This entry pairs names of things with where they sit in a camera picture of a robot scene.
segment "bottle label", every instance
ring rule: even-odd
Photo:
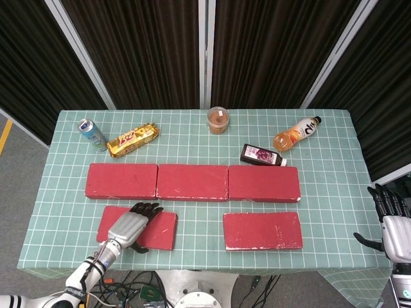
[[[247,146],[247,148],[245,149],[244,156],[262,160],[263,162],[268,162],[269,164],[273,165],[275,164],[275,160],[277,159],[277,154],[270,151],[255,148],[253,146]]]
[[[314,119],[303,119],[294,125],[289,131],[290,139],[295,144],[297,141],[312,135],[317,129],[317,122]]]

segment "red brick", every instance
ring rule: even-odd
[[[85,195],[90,199],[156,200],[156,164],[91,164]]]
[[[229,199],[295,203],[301,199],[296,167],[230,166]]]
[[[226,250],[302,248],[296,212],[224,214],[223,229]]]
[[[228,199],[228,166],[161,164],[157,197],[175,201]]]
[[[105,207],[103,217],[101,217],[98,227],[97,242],[106,241],[110,228],[121,215],[129,210],[128,207]],[[162,211],[149,222],[143,233],[137,239],[137,243],[141,247],[172,250],[174,248],[176,227],[176,213]]]

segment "dark sauce bottle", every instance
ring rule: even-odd
[[[285,166],[287,164],[287,160],[278,153],[250,144],[244,144],[240,160],[260,166]]]

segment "yellow floor stripe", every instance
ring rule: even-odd
[[[10,130],[12,129],[13,121],[12,120],[7,120],[6,126],[4,127],[3,133],[1,134],[0,137],[0,155],[1,152],[3,151],[4,145],[6,144],[6,140],[8,137],[8,133],[10,133]]]

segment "purple label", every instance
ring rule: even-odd
[[[277,154],[272,153],[270,151],[254,148],[252,146],[247,146],[245,149],[246,157],[262,160],[263,162],[268,162],[269,164],[275,164],[275,160],[277,158]]]

